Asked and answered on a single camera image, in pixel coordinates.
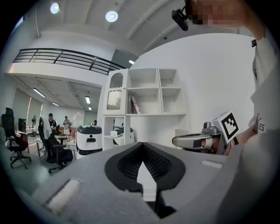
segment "book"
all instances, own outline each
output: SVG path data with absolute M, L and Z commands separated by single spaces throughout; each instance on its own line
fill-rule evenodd
M 132 100 L 132 102 L 133 102 L 134 108 L 135 108 L 136 111 L 137 111 L 137 114 L 140 114 L 141 112 L 140 112 L 139 106 L 138 106 L 138 104 L 137 104 L 137 102 L 136 102 L 136 99 L 135 99 L 135 97 L 134 97 L 133 95 L 131 95 L 131 100 Z

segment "black office chair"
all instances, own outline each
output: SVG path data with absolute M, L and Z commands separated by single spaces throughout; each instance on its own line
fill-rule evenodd
M 13 168 L 13 163 L 19 160 L 20 162 L 22 162 L 25 169 L 27 169 L 27 166 L 22 160 L 29 159 L 29 161 L 31 162 L 31 158 L 29 156 L 24 156 L 22 154 L 22 151 L 24 151 L 28 146 L 28 142 L 23 141 L 23 136 L 26 135 L 26 133 L 20 133 L 21 137 L 16 136 L 16 133 L 14 131 L 14 112 L 11 108 L 6 108 L 6 114 L 2 114 L 1 118 L 6 135 L 6 141 L 10 140 L 10 146 L 8 146 L 7 148 L 10 151 L 14 151 L 14 154 L 17 153 L 16 156 L 10 156 L 10 160 L 12 161 L 10 164 L 11 168 Z M 15 141 L 19 146 L 12 146 L 12 141 Z
M 44 144 L 46 149 L 45 157 L 47 162 L 58 164 L 58 167 L 49 169 L 49 173 L 51 173 L 52 170 L 63 169 L 65 167 L 63 163 L 66 164 L 67 162 L 72 161 L 73 159 L 72 151 L 70 149 L 64 149 L 66 145 L 62 145 L 63 140 L 68 138 L 66 137 L 59 138 L 60 140 L 60 144 L 59 144 L 57 139 L 53 136 L 53 134 L 51 134 L 50 137 L 46 140 L 44 136 L 44 121 L 41 117 L 39 119 L 38 132 L 42 140 L 42 143 Z

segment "white robot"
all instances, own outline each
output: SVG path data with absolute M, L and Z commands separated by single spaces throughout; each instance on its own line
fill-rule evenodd
M 102 151 L 102 128 L 79 126 L 76 131 L 77 159 Z
M 121 133 L 123 133 L 123 126 L 116 127 L 116 128 L 121 130 L 122 131 Z M 130 140 L 131 140 L 130 143 L 134 143 L 134 131 L 132 128 L 130 128 Z M 113 143 L 114 143 L 114 145 L 124 145 L 123 138 L 113 138 Z

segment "black metal railing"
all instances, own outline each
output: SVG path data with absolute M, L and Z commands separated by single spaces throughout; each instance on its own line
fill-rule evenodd
M 18 62 L 62 64 L 99 72 L 104 75 L 108 75 L 113 70 L 125 69 L 121 65 L 94 55 L 57 48 L 21 49 L 14 59 L 14 63 Z

